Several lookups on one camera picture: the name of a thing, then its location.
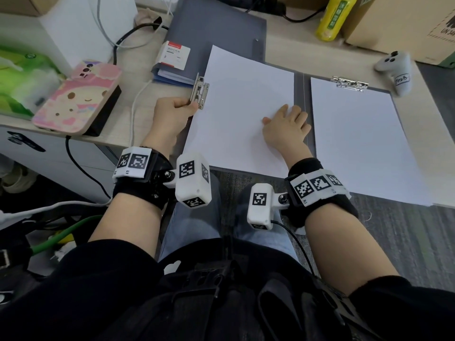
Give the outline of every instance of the metal binder clip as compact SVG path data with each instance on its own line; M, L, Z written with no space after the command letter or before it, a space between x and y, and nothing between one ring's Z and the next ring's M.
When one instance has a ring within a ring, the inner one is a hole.
M364 83L362 81L355 81L349 80L345 78L339 78L338 76L334 76L330 81L335 82L337 87L342 89L354 90L363 92L368 88L368 83Z
M210 84L204 83L204 77L199 76L198 73L193 86L193 91L191 92L190 102L197 102L200 110L204 108L205 98L207 97L209 86Z

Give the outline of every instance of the plastic bottle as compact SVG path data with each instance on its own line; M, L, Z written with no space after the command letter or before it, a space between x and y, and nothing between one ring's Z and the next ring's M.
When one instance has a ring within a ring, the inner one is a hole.
M357 0L330 0L316 30L316 36L326 42L334 40Z

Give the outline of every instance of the black sleeve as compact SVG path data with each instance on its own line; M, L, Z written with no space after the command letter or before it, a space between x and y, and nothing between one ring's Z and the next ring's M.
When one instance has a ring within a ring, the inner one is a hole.
M358 288L350 300L386 340L445 340L455 335L455 293L384 276Z
M87 340L140 302L162 275L149 254L126 241L78 246L41 285L2 310L2 339Z

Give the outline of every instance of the pink phone case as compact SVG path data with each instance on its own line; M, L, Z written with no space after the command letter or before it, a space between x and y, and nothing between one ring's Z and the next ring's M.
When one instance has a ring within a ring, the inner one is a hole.
M122 71L113 64L85 60L32 118L39 127L69 135L82 135L112 92Z

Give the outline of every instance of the jeans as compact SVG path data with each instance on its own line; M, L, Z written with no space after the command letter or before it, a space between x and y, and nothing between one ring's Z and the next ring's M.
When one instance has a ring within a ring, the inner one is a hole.
M168 229L164 235L158 260L162 260L175 250L195 241L221 237L220 182L213 174L210 174L210 180L212 201L207 206L197 209L188 208L181 203L177 203L175 206ZM250 184L243 189L238 198L235 212L234 237L282 251L298 262L299 259L285 229L276 224L273 225L271 230L253 229L247 223L252 186L253 184ZM273 219L282 222L279 211L275 211Z

